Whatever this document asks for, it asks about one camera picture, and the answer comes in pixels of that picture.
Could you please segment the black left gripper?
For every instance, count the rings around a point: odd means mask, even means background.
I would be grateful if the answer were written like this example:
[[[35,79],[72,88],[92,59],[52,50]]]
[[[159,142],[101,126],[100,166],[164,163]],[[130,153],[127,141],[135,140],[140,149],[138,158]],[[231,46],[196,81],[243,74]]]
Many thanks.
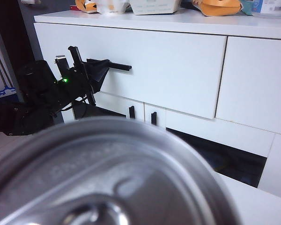
[[[56,58],[55,62],[61,73],[61,79],[57,81],[57,99],[53,110],[61,110],[78,97],[86,96],[89,103],[96,105],[93,87],[101,87],[108,72],[109,60],[81,59],[77,46],[68,47],[74,66],[69,67],[66,58]]]

